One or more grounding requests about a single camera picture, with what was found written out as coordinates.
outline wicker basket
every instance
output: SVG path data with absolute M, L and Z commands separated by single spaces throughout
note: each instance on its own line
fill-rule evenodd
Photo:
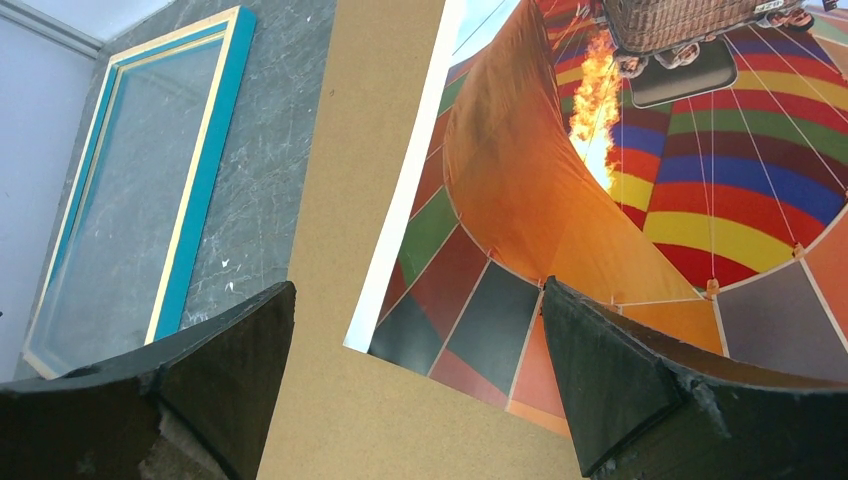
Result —
M 766 3 L 769 0 L 603 0 L 618 46 L 642 55 L 753 22 L 766 13 L 756 12 Z M 768 11 L 795 8 L 801 3 L 784 0 Z

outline hot air balloon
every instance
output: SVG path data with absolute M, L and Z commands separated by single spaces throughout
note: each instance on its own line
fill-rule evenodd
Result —
M 718 39 L 730 84 L 646 107 L 614 25 L 580 13 L 522 0 L 449 72 L 369 353 L 567 435 L 555 275 L 702 350 L 848 381 L 845 47 L 743 24 Z

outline green stripe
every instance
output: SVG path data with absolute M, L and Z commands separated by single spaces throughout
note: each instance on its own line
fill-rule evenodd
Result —
M 745 121 L 739 110 L 714 110 L 713 113 L 715 113 L 716 131 L 747 133 L 750 129 L 754 135 L 776 137 L 802 147 L 809 147 L 804 137 L 782 113 L 745 110 L 744 120 L 748 122 L 748 128 L 745 128 Z M 710 114 L 710 111 L 695 112 L 699 131 L 710 130 Z M 816 150 L 840 163 L 848 164 L 848 137 L 817 123 L 795 117 L 793 120 L 809 139 L 810 144 L 815 145 Z M 693 131 L 692 115 L 689 112 L 672 115 L 668 135 Z
M 844 45 L 848 44 L 848 34 L 839 30 L 835 25 L 832 25 L 824 18 L 818 15 L 813 16 L 816 17 L 816 24 L 812 29 L 813 35 L 818 35 L 826 40 L 830 40 L 831 42 L 838 42 Z
M 439 103 L 439 115 L 445 113 L 445 110 L 453 106 L 453 102 L 456 101 L 456 96 L 459 95 L 459 90 L 465 84 L 466 78 L 468 78 L 467 73 L 445 87 L 445 91 L 442 92 L 442 101 Z
M 418 278 L 457 223 L 444 188 L 409 221 L 398 252 L 398 262 L 407 286 Z

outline brown cardboard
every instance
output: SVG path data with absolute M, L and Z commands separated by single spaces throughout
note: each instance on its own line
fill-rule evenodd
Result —
M 568 438 L 342 346 L 443 6 L 338 2 L 289 268 L 295 334 L 259 478 L 581 478 Z

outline marble wall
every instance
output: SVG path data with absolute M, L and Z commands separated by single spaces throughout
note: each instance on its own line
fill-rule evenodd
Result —
M 89 86 L 48 250 L 52 252 L 109 56 L 236 5 L 256 14 L 257 26 L 181 328 L 286 279 L 335 0 L 176 0 L 107 44 Z M 21 362 L 17 377 L 31 375 Z

